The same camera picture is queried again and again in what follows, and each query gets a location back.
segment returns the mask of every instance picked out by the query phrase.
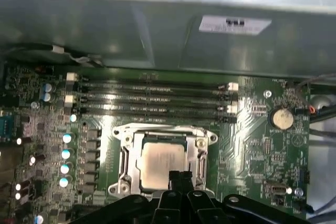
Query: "sticker label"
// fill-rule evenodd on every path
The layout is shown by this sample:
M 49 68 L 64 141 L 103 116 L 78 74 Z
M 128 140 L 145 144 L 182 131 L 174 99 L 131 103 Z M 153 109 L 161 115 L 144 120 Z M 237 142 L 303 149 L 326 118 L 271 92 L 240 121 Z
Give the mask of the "sticker label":
M 270 19 L 223 17 L 205 15 L 199 31 L 220 34 L 258 35 L 272 23 Z

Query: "cpu socket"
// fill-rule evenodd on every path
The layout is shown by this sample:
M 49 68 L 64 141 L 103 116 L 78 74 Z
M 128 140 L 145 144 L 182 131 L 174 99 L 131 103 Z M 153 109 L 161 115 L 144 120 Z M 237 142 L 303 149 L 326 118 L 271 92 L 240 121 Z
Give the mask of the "cpu socket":
M 151 196 L 167 190 L 170 170 L 193 173 L 195 189 L 204 190 L 208 146 L 218 136 L 201 127 L 130 123 L 113 128 L 120 140 L 118 182 L 108 193 L 123 197 L 129 194 Z

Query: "motherboard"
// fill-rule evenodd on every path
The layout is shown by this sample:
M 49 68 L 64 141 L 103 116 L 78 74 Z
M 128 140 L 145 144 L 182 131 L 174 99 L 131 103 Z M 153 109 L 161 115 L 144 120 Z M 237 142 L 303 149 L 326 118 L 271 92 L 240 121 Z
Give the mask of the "motherboard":
M 220 201 L 240 194 L 305 218 L 309 111 L 292 80 L 8 64 L 0 106 L 6 223 L 69 223 L 150 198 L 169 170 L 191 170 Z

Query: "green circuit board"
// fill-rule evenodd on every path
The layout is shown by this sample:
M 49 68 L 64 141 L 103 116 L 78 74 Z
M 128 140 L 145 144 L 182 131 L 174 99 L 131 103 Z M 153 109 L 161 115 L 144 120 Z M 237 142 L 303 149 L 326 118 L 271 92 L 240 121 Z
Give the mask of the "green circuit board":
M 78 78 L 72 89 L 66 88 L 67 73 L 74 73 Z M 153 108 L 151 103 L 140 104 L 141 108 L 149 108 L 145 112 L 130 109 L 128 103 L 134 102 L 136 94 L 124 94 L 122 88 L 125 86 L 111 84 L 111 80 L 122 81 L 122 85 L 126 83 L 132 91 L 143 91 L 142 97 L 161 100 L 156 100 Z M 48 92 L 50 97 L 44 94 L 46 83 L 52 86 Z M 238 112 L 222 115 L 217 109 L 207 106 L 217 97 L 218 91 L 214 89 L 204 95 L 198 89 L 203 86 L 221 87 L 228 83 L 239 85 L 234 91 Z M 5 95 L 1 100 L 2 116 L 12 116 L 14 126 L 10 130 L 12 135 L 2 144 L 10 144 L 21 135 L 31 136 L 33 142 L 23 148 L 23 162 L 15 169 L 14 182 L 26 178 L 42 181 L 41 196 L 28 200 L 31 212 L 23 217 L 23 223 L 32 223 L 32 218 L 38 214 L 48 216 L 49 223 L 58 223 L 60 211 L 69 210 L 75 204 L 99 207 L 116 201 L 107 193 L 109 185 L 118 181 L 119 173 L 120 141 L 112 136 L 112 129 L 132 122 L 196 125 L 216 133 L 219 140 L 208 149 L 206 188 L 218 200 L 228 194 L 240 194 L 305 218 L 305 214 L 293 207 L 293 202 L 305 202 L 307 196 L 309 116 L 304 113 L 304 106 L 289 83 L 291 80 L 210 73 L 7 66 L 3 83 Z M 128 103 L 107 102 L 109 92 L 119 88 L 118 95 L 124 95 Z M 175 91 L 175 98 L 181 94 L 187 99 L 164 104 L 167 101 L 164 99 Z M 309 88 L 303 92 L 309 99 Z M 231 102 L 228 98 L 231 94 L 228 92 L 224 100 L 223 97 L 217 98 L 218 104 Z M 71 108 L 71 113 L 65 109 L 66 95 L 77 99 L 78 106 Z M 285 122 L 290 124 L 285 130 L 276 127 L 271 117 L 283 109 L 293 118 L 292 122 Z M 76 120 L 70 118 L 70 114 L 76 115 Z M 27 116 L 29 122 L 23 123 L 20 119 Z M 280 117 L 278 120 L 277 123 L 282 123 L 281 120 L 285 119 Z M 65 144 L 62 137 L 69 132 L 75 137 Z M 99 139 L 100 145 L 98 174 L 92 191 L 83 188 L 82 184 L 86 156 L 82 140 L 88 139 L 89 135 Z M 60 167 L 65 162 L 61 152 L 65 148 L 74 150 L 67 160 L 74 168 L 69 172 L 72 181 L 62 188 L 59 185 L 63 177 Z M 45 159 L 31 166 L 29 157 L 34 153 L 45 154 Z M 285 185 L 287 192 L 274 197 L 272 186 L 278 185 Z M 294 193 L 297 188 L 303 191 L 303 195 Z M 11 215 L 24 203 L 15 200 L 13 195 Z

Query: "wire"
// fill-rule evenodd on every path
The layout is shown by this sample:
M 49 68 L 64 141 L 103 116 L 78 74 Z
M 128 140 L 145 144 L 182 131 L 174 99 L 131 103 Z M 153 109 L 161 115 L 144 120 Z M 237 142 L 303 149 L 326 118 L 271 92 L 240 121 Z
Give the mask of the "wire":
M 295 94 L 297 95 L 297 97 L 304 103 L 304 105 L 306 105 L 309 108 L 309 111 L 311 114 L 315 114 L 316 113 L 316 109 L 309 103 L 309 101 L 307 101 L 302 93 L 301 93 L 301 89 L 304 85 L 309 84 L 311 82 L 316 82 L 316 81 L 321 81 L 327 78 L 334 78 L 336 77 L 336 73 L 328 73 L 328 74 L 322 74 L 320 76 L 317 77 L 313 77 L 307 80 L 304 80 L 302 82 L 300 82 L 296 88 L 295 88 Z
M 310 115 L 310 123 L 321 122 L 336 116 L 336 105 L 322 108 L 315 115 Z
M 326 212 L 324 214 L 316 215 L 308 219 L 308 221 L 312 224 L 318 224 L 326 221 L 336 220 L 336 210 Z
M 334 196 L 328 203 L 324 204 L 322 207 L 314 211 L 315 215 L 320 214 L 321 212 L 327 210 L 328 208 L 332 207 L 336 204 L 336 196 Z
M 1 55 L 8 55 L 16 51 L 51 51 L 56 54 L 68 55 L 69 58 L 80 65 L 87 65 L 91 67 L 103 67 L 102 63 L 90 58 L 90 54 L 72 50 L 70 48 L 60 47 L 56 45 L 40 44 L 40 43 L 20 43 L 13 44 L 7 49 L 0 52 Z
M 336 132 L 331 132 L 331 131 L 318 131 L 314 129 L 309 129 L 309 134 L 314 135 L 314 136 L 336 138 Z

